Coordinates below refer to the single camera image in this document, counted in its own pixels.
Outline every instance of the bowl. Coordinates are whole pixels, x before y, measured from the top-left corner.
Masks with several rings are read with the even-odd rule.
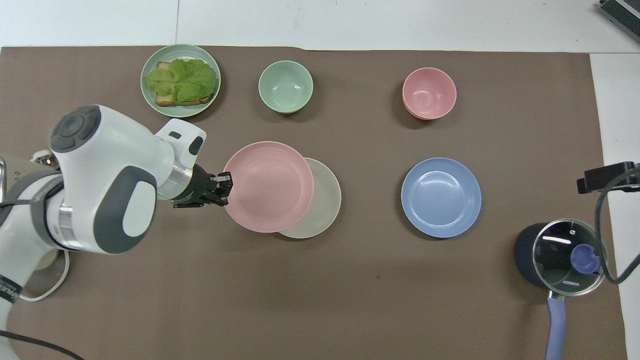
[[[444,71],[423,67],[404,80],[402,100],[411,115],[422,120],[443,117],[456,103],[456,85]]]
[[[156,104],[156,93],[149,90],[149,87],[145,84],[143,77],[149,75],[149,73],[156,69],[159,61],[171,62],[175,59],[183,59],[186,61],[189,61],[190,59],[200,59],[210,66],[216,76],[216,88],[209,102],[206,104],[192,106],[158,106]],[[176,44],[163,47],[156,51],[147,60],[145,66],[142,68],[142,73],[140,74],[140,90],[142,91],[142,96],[144,96],[149,106],[157,112],[169,117],[183,118],[201,113],[211,105],[220,92],[220,80],[220,68],[218,67],[218,63],[216,63],[216,60],[213,60],[213,57],[211,57],[208,52],[195,45]]]
[[[311,99],[314,81],[309,71],[291,60],[267,66],[258,80],[258,92],[266,106],[279,113],[294,113]]]

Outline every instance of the pink bowl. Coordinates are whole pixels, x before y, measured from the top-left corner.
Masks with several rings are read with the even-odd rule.
[[[227,213],[258,233],[276,233],[304,216],[314,196],[314,176],[304,157],[279,142],[257,142],[228,161],[234,186]]]
[[[404,107],[411,115],[431,120],[448,114],[456,103],[456,85],[444,71],[423,67],[409,74],[402,86]]]

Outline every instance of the purple handle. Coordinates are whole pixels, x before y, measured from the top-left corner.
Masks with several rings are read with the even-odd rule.
[[[562,359],[564,327],[566,325],[564,301],[548,297],[547,305],[549,306],[549,315],[551,315],[551,326],[549,328],[549,340],[547,341],[545,360],[560,360]]]

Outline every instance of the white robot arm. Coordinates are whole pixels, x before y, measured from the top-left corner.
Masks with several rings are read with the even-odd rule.
[[[175,208],[224,206],[230,174],[214,176],[195,164],[205,139],[178,119],[154,135],[105,106],[66,114],[50,137],[61,173],[29,174],[0,199],[0,330],[48,250],[125,252],[146,235],[156,200],[173,200]],[[5,338],[0,359],[17,359]]]

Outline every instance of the toast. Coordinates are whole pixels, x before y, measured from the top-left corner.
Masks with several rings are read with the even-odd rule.
[[[171,63],[167,63],[164,61],[159,61],[158,62],[158,68],[159,69],[164,69],[164,70],[169,70],[169,64]],[[206,104],[207,102],[211,101],[211,98],[213,97],[213,94],[207,96],[207,97],[203,97],[201,99],[195,99],[192,101],[182,101],[182,102],[178,102],[178,101],[174,101],[173,100],[173,96],[171,94],[169,95],[158,95],[156,94],[156,104],[158,106],[191,106],[191,105],[200,105],[200,104]]]

